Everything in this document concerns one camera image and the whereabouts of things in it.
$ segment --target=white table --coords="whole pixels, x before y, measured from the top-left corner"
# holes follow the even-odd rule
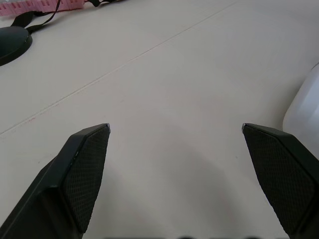
[[[0,223],[69,135],[109,122],[84,238],[285,237],[241,124],[281,127],[319,61],[317,0],[87,3],[32,37],[0,67]]]

